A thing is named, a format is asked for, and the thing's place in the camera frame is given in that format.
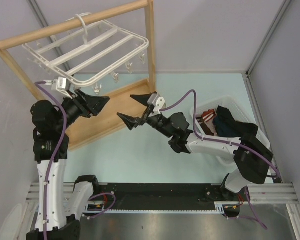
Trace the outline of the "white plastic clip hanger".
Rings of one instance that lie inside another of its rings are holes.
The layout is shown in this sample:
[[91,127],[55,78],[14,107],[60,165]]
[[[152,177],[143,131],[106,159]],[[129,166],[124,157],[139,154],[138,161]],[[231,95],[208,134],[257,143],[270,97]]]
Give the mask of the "white plastic clip hanger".
[[134,58],[144,63],[150,43],[146,37],[107,20],[84,23],[87,16],[88,13],[77,14],[75,19],[81,25],[48,45],[34,48],[26,43],[22,47],[42,69],[66,79],[74,88],[91,87],[99,94],[103,78],[111,76],[117,83],[118,68],[125,67],[131,74]]

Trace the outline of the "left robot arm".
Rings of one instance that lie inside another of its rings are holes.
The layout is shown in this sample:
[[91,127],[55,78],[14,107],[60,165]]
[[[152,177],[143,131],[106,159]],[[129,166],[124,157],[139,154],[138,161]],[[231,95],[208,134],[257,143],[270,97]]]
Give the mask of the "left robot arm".
[[66,134],[79,118],[96,117],[110,101],[108,96],[92,96],[75,90],[62,103],[40,100],[31,107],[33,152],[39,175],[38,216],[28,240],[78,240],[81,217],[89,200],[100,196],[95,175],[82,175],[74,183],[65,204],[64,175],[70,138]]

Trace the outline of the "black sock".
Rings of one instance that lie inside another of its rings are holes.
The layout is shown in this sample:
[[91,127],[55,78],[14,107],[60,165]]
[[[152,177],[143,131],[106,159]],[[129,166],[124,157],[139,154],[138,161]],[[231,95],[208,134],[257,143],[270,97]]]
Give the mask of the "black sock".
[[244,135],[257,136],[259,127],[256,124],[236,121],[228,108],[218,106],[216,117],[219,117],[222,122],[235,129],[240,134],[240,137],[243,137]]

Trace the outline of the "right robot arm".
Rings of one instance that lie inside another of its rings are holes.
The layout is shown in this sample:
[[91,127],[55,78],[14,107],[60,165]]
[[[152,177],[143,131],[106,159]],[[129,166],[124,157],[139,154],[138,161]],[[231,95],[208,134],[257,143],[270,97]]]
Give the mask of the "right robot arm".
[[263,185],[266,182],[269,169],[274,166],[273,153],[256,133],[242,133],[236,137],[200,135],[195,129],[190,129],[191,125],[182,112],[165,117],[166,101],[156,91],[130,97],[146,109],[141,117],[117,113],[129,130],[148,124],[169,138],[168,144],[178,154],[208,154],[235,163],[236,170],[226,175],[220,188],[225,200],[232,201],[249,184]]

